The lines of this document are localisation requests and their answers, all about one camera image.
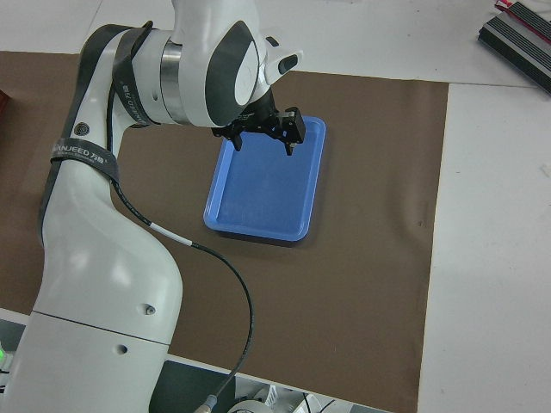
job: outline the metal ring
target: metal ring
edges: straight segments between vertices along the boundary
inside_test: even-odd
[[[183,110],[178,86],[178,71],[180,58],[182,57],[182,45],[166,42],[161,60],[161,95],[164,107],[170,117],[179,124],[189,124],[188,117]]]

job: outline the red object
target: red object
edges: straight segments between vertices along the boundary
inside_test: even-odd
[[[0,90],[0,115],[2,114],[2,111],[4,110],[6,105],[8,104],[8,100],[9,100],[9,96]]]

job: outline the white tabletop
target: white tabletop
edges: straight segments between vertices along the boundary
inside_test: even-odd
[[[551,18],[551,1],[524,4]],[[549,99],[476,41],[492,5],[258,1],[263,25],[304,48],[303,71],[453,83],[419,413],[551,411]],[[75,53],[107,22],[173,22],[169,0],[0,0],[0,10],[0,50],[14,51]]]

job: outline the blue tray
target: blue tray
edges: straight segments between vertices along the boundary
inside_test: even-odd
[[[308,233],[325,123],[311,116],[304,123],[304,143],[291,157],[280,141],[257,133],[242,133],[239,152],[223,142],[203,214],[209,228],[282,241]]]

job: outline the brown mat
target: brown mat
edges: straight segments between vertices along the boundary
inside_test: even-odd
[[[0,307],[29,314],[40,286],[36,215],[77,57],[0,53]],[[122,187],[160,225],[227,255],[257,305],[245,373],[395,412],[417,407],[448,85],[291,73],[279,108],[327,126],[306,239],[293,248],[223,238],[202,223],[220,142],[207,129],[132,130]],[[245,300],[214,259],[162,239],[184,282],[172,354],[230,367]]]

